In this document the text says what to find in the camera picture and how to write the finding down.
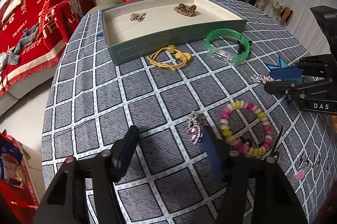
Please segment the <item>silver rhinestone hair clip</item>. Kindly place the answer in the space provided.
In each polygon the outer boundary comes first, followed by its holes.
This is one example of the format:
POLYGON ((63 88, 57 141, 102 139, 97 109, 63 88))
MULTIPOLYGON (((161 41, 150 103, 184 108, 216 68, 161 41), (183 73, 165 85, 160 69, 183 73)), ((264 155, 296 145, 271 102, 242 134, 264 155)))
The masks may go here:
POLYGON ((254 83, 266 84, 268 82, 273 82, 274 79, 270 75, 255 74, 250 77, 254 83))

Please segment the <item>brown braided hair band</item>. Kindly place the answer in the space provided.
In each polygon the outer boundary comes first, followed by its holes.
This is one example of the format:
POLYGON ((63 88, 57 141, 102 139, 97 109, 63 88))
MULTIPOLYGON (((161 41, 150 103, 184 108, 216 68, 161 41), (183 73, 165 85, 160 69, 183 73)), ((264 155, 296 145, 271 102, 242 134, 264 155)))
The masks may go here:
POLYGON ((183 3, 180 3, 178 6, 174 8, 174 11, 177 13, 187 16, 187 17, 194 17, 197 15, 196 13, 197 6, 196 5, 186 5, 183 3))

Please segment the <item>small silver flower clip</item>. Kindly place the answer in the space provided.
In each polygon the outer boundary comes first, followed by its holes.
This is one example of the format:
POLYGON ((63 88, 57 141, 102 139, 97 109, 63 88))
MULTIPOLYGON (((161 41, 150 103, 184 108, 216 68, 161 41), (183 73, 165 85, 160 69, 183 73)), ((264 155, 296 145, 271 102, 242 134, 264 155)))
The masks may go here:
POLYGON ((146 13, 132 13, 130 15, 131 21, 142 22, 146 17, 146 13))

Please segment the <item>grey jewelry tray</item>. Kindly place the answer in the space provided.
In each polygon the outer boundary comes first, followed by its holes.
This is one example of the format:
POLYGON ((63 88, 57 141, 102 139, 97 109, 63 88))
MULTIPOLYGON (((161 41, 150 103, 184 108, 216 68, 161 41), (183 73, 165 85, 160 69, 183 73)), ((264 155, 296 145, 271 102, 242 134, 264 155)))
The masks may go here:
POLYGON ((245 30, 247 18, 214 0, 136 0, 102 10, 102 25, 112 62, 120 65, 147 56, 166 45, 205 39, 213 30, 245 30), (196 5, 197 15, 174 11, 180 3, 196 5), (146 13, 142 22, 132 13, 146 13))

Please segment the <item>black claw hair clip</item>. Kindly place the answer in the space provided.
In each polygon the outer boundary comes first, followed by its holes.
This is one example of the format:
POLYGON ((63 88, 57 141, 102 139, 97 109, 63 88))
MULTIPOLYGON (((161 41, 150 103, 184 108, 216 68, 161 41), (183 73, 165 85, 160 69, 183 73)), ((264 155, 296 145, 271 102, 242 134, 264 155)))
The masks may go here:
POLYGON ((242 53, 244 53, 246 51, 245 46, 240 43, 239 41, 237 41, 237 45, 238 45, 238 54, 241 55, 242 53))

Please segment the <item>checked grey tablecloth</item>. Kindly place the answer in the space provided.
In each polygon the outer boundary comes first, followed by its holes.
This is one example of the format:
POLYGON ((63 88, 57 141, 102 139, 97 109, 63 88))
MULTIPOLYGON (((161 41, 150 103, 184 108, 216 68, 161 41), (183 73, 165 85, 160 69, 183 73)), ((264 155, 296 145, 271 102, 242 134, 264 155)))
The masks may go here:
POLYGON ((100 11, 86 15, 66 45, 51 85, 42 132, 46 186, 68 156, 90 158, 121 139, 129 126, 140 143, 115 189, 127 223, 213 223, 225 184, 203 148, 187 137, 186 116, 204 114, 219 132, 223 108, 251 102, 267 115, 279 165, 312 222, 336 180, 336 135, 324 115, 302 112, 251 80, 268 64, 293 64, 308 51, 274 19, 234 0, 217 0, 247 18, 253 47, 246 63, 212 58, 202 40, 180 46, 192 56, 175 72, 145 57, 115 66, 100 11))

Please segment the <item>red gift box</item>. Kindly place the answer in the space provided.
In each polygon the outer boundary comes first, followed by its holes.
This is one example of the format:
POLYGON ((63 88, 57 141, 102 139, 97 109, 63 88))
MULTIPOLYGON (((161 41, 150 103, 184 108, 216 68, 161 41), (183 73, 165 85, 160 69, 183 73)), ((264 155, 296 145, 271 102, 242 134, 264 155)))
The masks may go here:
POLYGON ((39 199, 17 140, 1 133, 1 223, 32 223, 39 199))

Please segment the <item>grey cloth on sofa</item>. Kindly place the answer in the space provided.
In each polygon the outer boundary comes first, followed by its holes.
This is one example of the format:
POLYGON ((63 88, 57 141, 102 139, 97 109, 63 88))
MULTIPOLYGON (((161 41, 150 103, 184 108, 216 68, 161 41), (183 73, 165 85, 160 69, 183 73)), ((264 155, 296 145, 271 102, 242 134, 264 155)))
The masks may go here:
POLYGON ((8 53, 7 63, 9 65, 17 65, 19 63, 20 51, 32 44, 38 33, 39 23, 36 23, 29 29, 25 29, 17 45, 8 53))

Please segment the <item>red blanket sofa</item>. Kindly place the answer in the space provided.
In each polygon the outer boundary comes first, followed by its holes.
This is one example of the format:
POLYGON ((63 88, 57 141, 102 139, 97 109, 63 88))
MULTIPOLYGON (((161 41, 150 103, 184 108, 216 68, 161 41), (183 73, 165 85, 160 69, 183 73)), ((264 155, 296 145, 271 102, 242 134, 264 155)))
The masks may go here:
MULTIPOLYGON (((83 13, 94 0, 79 0, 83 13)), ((1 113, 51 79, 81 21, 75 0, 8 0, 1 7, 1 113)))

